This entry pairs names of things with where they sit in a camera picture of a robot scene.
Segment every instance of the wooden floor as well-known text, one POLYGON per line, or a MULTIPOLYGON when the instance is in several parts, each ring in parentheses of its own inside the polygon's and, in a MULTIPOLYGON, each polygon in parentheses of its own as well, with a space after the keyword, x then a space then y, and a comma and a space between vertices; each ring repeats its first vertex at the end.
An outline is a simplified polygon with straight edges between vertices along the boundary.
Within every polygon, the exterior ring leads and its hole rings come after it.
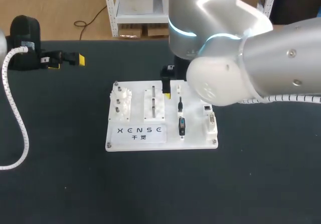
MULTIPOLYGON (((258 0, 244 1, 256 5, 258 0)), ((26 15, 40 22, 42 40, 78 40, 82 28, 74 22, 90 22, 105 5, 105 0, 0 0, 0 29, 8 35, 13 18, 26 15)), ((107 9, 87 27, 82 39, 113 39, 107 9)))

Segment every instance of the glowing blue light ring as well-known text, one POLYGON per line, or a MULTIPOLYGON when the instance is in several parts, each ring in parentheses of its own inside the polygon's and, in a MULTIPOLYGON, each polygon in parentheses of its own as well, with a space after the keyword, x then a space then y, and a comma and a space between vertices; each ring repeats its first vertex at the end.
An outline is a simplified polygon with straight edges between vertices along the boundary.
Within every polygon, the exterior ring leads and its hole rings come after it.
POLYGON ((212 36, 209 37, 206 41, 209 41, 210 39, 215 38, 215 37, 228 37, 228 38, 233 39, 233 40, 241 40, 241 38, 239 38, 239 37, 237 37, 237 36, 234 36, 234 35, 232 35, 232 34, 228 34, 228 33, 218 33, 218 34, 212 35, 212 36))
POLYGON ((182 34, 182 35, 185 35, 185 36, 188 36, 188 37, 196 37, 196 34, 193 33, 193 32, 184 32, 184 31, 178 29, 177 27, 175 27, 175 26, 171 23, 170 19, 169 19, 169 25, 173 28, 174 31, 176 31, 176 32, 178 32, 178 33, 180 33, 180 34, 182 34))

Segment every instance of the black cable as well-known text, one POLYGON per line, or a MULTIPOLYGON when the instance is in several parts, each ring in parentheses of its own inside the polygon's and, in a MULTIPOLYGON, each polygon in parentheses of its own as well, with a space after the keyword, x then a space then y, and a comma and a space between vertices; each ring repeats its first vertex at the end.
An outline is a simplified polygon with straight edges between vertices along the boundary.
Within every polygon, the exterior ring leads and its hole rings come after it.
POLYGON ((81 40, 82 34, 84 33, 85 29, 86 29, 91 23, 93 23, 94 20, 97 18, 97 16, 98 16, 104 9, 106 9, 106 8, 107 8, 107 6, 104 6, 104 8, 101 9, 101 10, 97 13, 97 15, 94 17, 94 19, 92 19, 91 22, 88 23, 88 24, 87 24, 85 21, 75 21, 75 22, 74 22, 74 25, 75 25, 75 26, 77 26, 77 27, 83 27, 83 29, 82 29, 82 31, 81 31, 81 33, 80 33, 79 41, 81 40))

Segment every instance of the test board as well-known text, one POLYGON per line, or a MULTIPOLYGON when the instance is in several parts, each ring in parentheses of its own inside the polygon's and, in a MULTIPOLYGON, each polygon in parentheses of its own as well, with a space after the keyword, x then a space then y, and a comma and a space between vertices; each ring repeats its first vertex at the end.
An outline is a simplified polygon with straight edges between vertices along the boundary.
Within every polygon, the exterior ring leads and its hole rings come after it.
POLYGON ((216 149, 217 122, 212 106, 187 82, 171 81, 171 99, 161 81, 115 82, 110 94, 106 151, 216 149), (182 98, 183 113, 178 111, 182 98), (180 117, 185 135, 180 136, 180 117))

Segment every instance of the screw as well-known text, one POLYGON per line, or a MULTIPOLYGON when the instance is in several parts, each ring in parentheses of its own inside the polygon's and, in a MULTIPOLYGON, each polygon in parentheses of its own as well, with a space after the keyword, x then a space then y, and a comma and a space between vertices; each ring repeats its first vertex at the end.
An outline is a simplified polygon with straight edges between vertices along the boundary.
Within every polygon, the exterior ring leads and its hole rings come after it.
POLYGON ((296 56, 296 51, 295 51, 294 49, 288 50, 287 56, 288 56, 289 58, 295 57, 295 56, 296 56))
POLYGON ((294 86, 301 86, 302 82, 300 80, 295 79, 295 80, 293 80, 293 85, 294 86))

